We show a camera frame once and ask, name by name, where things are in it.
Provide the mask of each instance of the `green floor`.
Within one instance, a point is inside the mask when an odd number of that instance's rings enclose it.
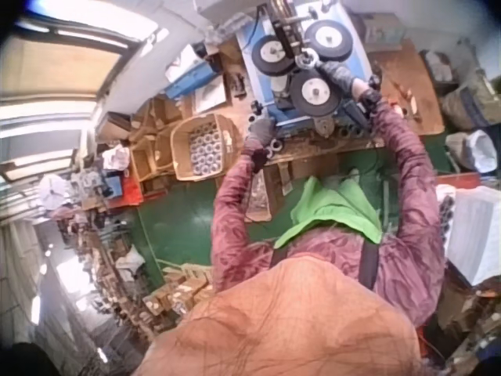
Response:
[[[444,135],[427,137],[425,146],[439,173],[450,172],[444,152]],[[339,154],[341,174],[356,167],[362,176],[360,186],[376,208],[382,203],[381,176],[396,173],[395,163],[385,149],[363,150]],[[286,197],[284,207],[271,222],[248,225],[252,240],[278,237],[291,226],[290,210],[301,196],[304,180],[294,182],[294,190]],[[398,218],[396,184],[390,185],[391,221]],[[150,282],[163,284],[161,260],[183,264],[210,265],[211,222],[216,187],[212,180],[173,187],[169,194],[147,201],[132,213],[132,239],[146,260]]]

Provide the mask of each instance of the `white wall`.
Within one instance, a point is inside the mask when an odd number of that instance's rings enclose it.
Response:
[[[492,79],[501,74],[499,25],[474,0],[343,0],[356,13],[389,12],[408,27],[416,48],[450,52],[459,38],[477,47],[478,60]]]
[[[136,56],[113,84],[103,113],[135,113],[150,97],[164,89],[168,81],[165,69],[189,43],[203,39],[202,30],[209,24],[196,13],[190,0],[113,0],[122,8],[149,17],[169,35],[144,57]]]

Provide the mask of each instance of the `worker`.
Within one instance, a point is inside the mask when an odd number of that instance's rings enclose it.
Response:
[[[428,374],[415,328],[434,312],[445,265],[430,159],[379,92],[339,63],[317,69],[370,112],[395,155],[396,236],[380,233],[353,182],[331,194],[310,179],[294,231],[250,243],[244,198],[274,133],[255,123],[214,203],[217,294],[161,334],[137,374]]]

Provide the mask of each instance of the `black suspender strap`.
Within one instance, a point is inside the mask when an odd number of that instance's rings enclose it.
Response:
[[[379,267],[379,244],[365,239],[362,246],[362,255],[359,265],[359,283],[369,290],[374,289]]]

